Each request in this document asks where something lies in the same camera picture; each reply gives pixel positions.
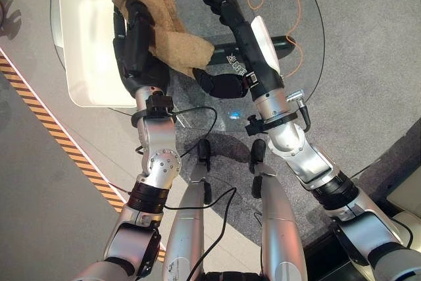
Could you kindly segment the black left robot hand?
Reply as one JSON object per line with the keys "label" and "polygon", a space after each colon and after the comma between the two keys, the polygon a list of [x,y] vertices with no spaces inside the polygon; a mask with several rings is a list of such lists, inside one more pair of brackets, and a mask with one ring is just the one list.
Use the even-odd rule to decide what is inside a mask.
{"label": "black left robot hand", "polygon": [[147,6],[139,0],[114,4],[114,55],[122,84],[134,97],[142,87],[160,89],[166,95],[170,67],[149,50],[155,42],[155,21]]}

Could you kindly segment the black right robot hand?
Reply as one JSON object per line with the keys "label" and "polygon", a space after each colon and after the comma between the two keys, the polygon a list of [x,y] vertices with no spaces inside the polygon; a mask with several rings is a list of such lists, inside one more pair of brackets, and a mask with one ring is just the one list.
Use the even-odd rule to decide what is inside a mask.
{"label": "black right robot hand", "polygon": [[195,68],[193,75],[201,89],[219,99],[242,98],[250,91],[252,99],[256,100],[269,91],[283,88],[283,80],[265,61],[251,25],[244,19],[238,7],[230,0],[203,0],[203,2],[220,17],[220,22],[232,31],[246,74],[213,76]]}

